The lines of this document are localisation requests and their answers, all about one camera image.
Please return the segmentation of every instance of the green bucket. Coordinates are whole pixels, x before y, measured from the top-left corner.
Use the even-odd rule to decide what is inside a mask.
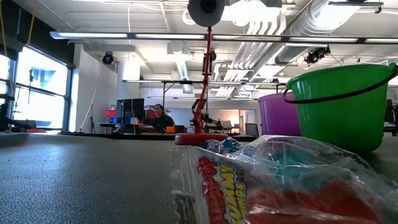
[[[303,137],[355,153],[382,141],[387,84],[397,65],[350,65],[308,72],[287,83],[293,90]]]

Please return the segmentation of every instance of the person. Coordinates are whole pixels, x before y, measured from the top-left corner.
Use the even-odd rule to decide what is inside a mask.
[[[162,133],[166,132],[166,127],[173,126],[174,120],[169,115],[164,113],[163,106],[160,104],[155,105],[156,118],[153,122],[153,127],[155,131]]]

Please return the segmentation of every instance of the bucket handle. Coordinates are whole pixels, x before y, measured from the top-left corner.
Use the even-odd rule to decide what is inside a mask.
[[[356,90],[356,91],[353,91],[351,93],[344,93],[344,94],[339,94],[339,95],[335,95],[335,96],[326,96],[326,97],[309,99],[309,100],[287,100],[285,98],[285,95],[286,95],[287,91],[289,91],[289,88],[286,86],[283,98],[284,98],[286,103],[306,104],[306,103],[321,103],[321,102],[326,102],[326,101],[340,100],[340,99],[349,98],[349,97],[352,97],[352,96],[357,96],[357,95],[360,95],[360,94],[367,93],[369,91],[375,90],[375,89],[379,88],[380,86],[383,86],[384,84],[388,83],[393,78],[395,78],[398,75],[397,66],[394,66],[392,69],[393,69],[392,74],[389,77],[387,77],[386,79],[381,80],[380,82],[378,82],[378,83],[376,83],[374,85],[371,85],[369,87],[363,88],[362,90]]]

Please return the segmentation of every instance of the purple bucket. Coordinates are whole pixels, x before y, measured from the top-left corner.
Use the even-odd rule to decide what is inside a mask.
[[[294,100],[293,93],[286,98]],[[263,134],[301,136],[296,105],[286,103],[282,93],[260,97],[258,102]]]

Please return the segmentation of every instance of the gray table surface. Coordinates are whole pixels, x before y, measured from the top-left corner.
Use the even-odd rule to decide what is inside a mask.
[[[398,180],[397,137],[363,156]],[[176,223],[173,141],[0,134],[0,223]]]

